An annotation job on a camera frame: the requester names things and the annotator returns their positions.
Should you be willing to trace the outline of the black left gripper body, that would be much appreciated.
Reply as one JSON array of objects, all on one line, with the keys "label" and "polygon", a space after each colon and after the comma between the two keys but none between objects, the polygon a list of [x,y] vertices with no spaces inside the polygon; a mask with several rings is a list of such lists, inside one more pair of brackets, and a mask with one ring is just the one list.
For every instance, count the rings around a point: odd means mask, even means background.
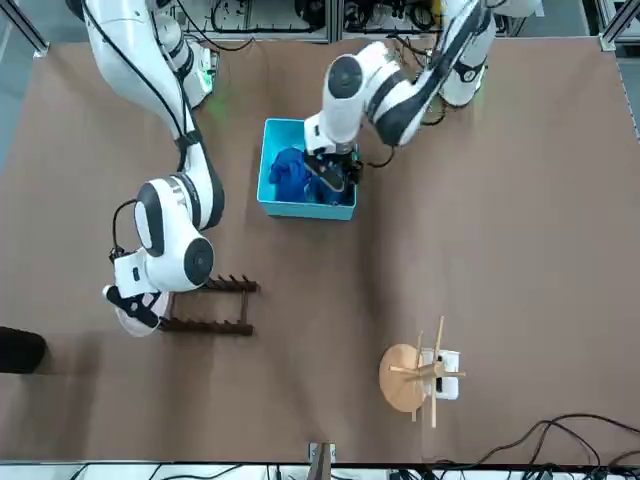
[{"label": "black left gripper body", "polygon": [[324,174],[329,170],[336,170],[340,174],[346,175],[351,170],[352,149],[330,153],[325,148],[318,148],[315,150],[315,155],[318,161],[318,166],[316,167],[318,175]]}]

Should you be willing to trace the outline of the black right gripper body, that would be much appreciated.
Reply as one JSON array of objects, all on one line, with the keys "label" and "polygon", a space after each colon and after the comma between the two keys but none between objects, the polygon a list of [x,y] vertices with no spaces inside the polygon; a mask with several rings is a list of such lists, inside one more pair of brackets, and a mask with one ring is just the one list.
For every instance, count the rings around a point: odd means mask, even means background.
[{"label": "black right gripper body", "polygon": [[144,303],[144,295],[139,294],[129,298],[120,298],[117,306],[123,310],[127,316],[136,320],[152,320],[153,312],[151,308]]}]

